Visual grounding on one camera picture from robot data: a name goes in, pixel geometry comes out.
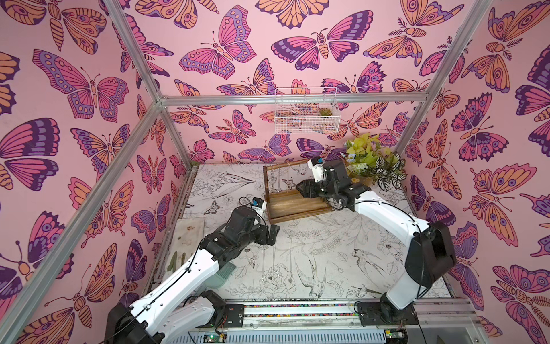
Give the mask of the wooden jewelry display stand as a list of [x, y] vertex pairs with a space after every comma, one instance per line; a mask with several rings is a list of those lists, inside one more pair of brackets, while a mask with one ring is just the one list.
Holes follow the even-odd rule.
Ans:
[[263, 178], [266, 212], [273, 224], [332, 211], [320, 197], [304, 198], [296, 189], [302, 181], [313, 178], [306, 159], [263, 166]]

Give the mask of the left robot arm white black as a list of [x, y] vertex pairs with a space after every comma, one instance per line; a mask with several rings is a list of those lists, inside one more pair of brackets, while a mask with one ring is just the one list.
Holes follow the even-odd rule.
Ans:
[[194, 328], [218, 328], [226, 302], [200, 286], [236, 259], [251, 243], [272, 246], [279, 226], [264, 219], [266, 203], [255, 198], [233, 210], [229, 220], [198, 244], [192, 257], [157, 288], [129, 306], [116, 305], [107, 317], [105, 343], [164, 343]]

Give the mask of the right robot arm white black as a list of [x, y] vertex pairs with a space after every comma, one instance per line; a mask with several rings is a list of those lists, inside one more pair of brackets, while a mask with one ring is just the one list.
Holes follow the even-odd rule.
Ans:
[[380, 298], [382, 321], [401, 319], [405, 308], [425, 296], [457, 263], [448, 226], [414, 217], [386, 202], [363, 183], [352, 182], [342, 161], [325, 161], [316, 156], [307, 165], [313, 177], [296, 186], [304, 198], [320, 197], [333, 209], [349, 209], [365, 216], [408, 249], [405, 272]]

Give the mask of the glass vase with plants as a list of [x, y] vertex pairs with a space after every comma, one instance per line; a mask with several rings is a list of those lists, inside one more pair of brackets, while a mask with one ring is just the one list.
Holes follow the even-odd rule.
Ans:
[[405, 160], [384, 146], [379, 134], [348, 140], [345, 149], [345, 165], [352, 178], [369, 179], [383, 191], [399, 189], [406, 179]]

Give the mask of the small succulent in basket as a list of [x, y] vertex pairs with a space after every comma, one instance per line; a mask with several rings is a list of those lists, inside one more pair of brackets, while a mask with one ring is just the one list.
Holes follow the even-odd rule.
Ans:
[[332, 110], [330, 108], [320, 108], [319, 109], [319, 116], [321, 117], [329, 117], [332, 116]]

